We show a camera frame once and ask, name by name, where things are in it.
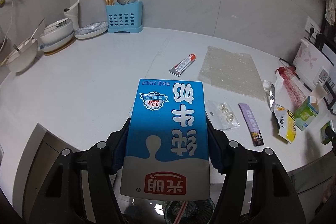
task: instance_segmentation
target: wall socket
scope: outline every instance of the wall socket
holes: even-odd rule
[[[316,24],[315,21],[308,17],[304,29],[309,33],[311,27],[314,28],[314,33],[311,36],[316,39],[316,35],[321,32],[321,28]]]

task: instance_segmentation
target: silver screw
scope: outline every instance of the silver screw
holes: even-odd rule
[[[63,151],[62,151],[62,155],[63,156],[68,156],[70,154],[70,149],[64,149]]]
[[[229,142],[229,146],[233,147],[233,148],[237,148],[238,147],[238,143],[236,141],[231,141]]]
[[[105,142],[99,142],[99,143],[97,143],[97,147],[99,148],[99,149],[102,149],[102,148],[104,148],[106,146],[106,143]]]
[[[273,154],[273,150],[270,149],[270,148],[266,148],[266,149],[265,149],[265,153],[266,153],[267,155],[272,155],[272,154]]]

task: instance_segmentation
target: countertop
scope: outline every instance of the countertop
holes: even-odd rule
[[[249,53],[261,80],[275,82],[279,58],[228,40],[175,30],[144,28],[137,34],[105,33],[76,41],[65,50],[43,56],[26,72],[9,74],[0,85],[0,145],[4,156],[0,166],[0,187],[17,212],[29,168],[45,128],[69,145],[87,150],[120,130],[129,117],[140,78],[198,80],[207,47]],[[191,53],[196,60],[181,77],[169,72]],[[297,80],[308,95],[310,92]],[[292,144],[277,135],[267,102],[203,84],[205,99],[228,102],[240,127],[226,132],[246,149],[272,148],[289,174],[319,159],[331,144],[320,142],[319,129],[330,119],[325,103],[308,129]],[[293,110],[283,87],[277,103]],[[238,103],[247,103],[255,116],[264,146],[255,147]],[[223,183],[224,176],[211,168],[210,182]]]

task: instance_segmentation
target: white cable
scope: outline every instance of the white cable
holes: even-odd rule
[[[10,13],[10,25],[9,25],[9,28],[8,28],[8,30],[7,30],[7,32],[6,32],[5,38],[4,38],[4,40],[3,40],[3,43],[2,43],[2,45],[1,45],[1,47],[0,47],[0,52],[2,51],[2,49],[3,49],[4,45],[5,45],[5,41],[6,41],[8,32],[9,32],[9,30],[10,30],[11,27],[12,27],[12,23],[13,23],[13,4],[14,4],[14,0],[12,0],[12,8],[11,8],[11,13]]]

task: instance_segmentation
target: bubble wrap sheet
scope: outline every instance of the bubble wrap sheet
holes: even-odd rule
[[[251,55],[208,47],[198,79],[217,88],[265,101],[265,91]]]

